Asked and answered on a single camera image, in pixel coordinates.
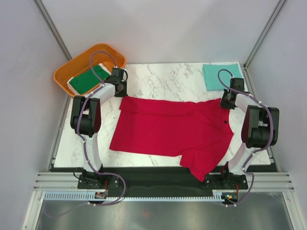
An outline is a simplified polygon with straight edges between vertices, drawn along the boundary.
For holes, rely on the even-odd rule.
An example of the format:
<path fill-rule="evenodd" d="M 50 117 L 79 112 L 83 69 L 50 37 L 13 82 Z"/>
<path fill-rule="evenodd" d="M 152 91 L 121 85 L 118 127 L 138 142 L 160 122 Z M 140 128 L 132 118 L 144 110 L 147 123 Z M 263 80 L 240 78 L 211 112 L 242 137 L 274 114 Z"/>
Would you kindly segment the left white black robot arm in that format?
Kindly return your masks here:
<path fill-rule="evenodd" d="M 111 75 L 97 89 L 85 96 L 73 98 L 71 128 L 79 137 L 83 149 L 83 169 L 92 174 L 89 184 L 101 188 L 105 176 L 99 171 L 103 168 L 98 150 L 98 132 L 101 128 L 101 105 L 113 97 L 127 96 L 128 73 L 122 68 L 113 68 Z"/>

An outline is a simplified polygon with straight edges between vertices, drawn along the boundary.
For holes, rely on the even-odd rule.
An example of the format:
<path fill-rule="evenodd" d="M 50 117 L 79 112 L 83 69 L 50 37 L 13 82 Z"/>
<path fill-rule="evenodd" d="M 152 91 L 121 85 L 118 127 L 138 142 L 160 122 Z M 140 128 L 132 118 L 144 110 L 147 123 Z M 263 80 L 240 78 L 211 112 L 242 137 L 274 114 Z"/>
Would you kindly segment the red t shirt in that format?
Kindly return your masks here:
<path fill-rule="evenodd" d="M 220 99 L 172 102 L 124 97 L 110 143 L 113 151 L 181 156 L 180 166 L 204 181 L 222 160 L 234 133 Z"/>

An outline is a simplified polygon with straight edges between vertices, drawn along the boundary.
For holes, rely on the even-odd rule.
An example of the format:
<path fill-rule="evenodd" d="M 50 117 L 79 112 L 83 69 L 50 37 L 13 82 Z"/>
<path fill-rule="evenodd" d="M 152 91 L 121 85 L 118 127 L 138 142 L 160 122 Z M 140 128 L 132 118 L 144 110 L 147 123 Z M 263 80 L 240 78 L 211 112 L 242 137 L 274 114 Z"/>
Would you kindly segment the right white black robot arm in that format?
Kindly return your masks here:
<path fill-rule="evenodd" d="M 235 156 L 226 163 L 225 172 L 220 176 L 224 188 L 232 188 L 237 183 L 236 175 L 247 173 L 256 155 L 274 146 L 278 140 L 280 110 L 265 106 L 253 95 L 245 91 L 242 78 L 231 78 L 230 86 L 224 90 L 220 106 L 231 110 L 239 108 L 245 113 L 241 129 L 242 144 Z"/>

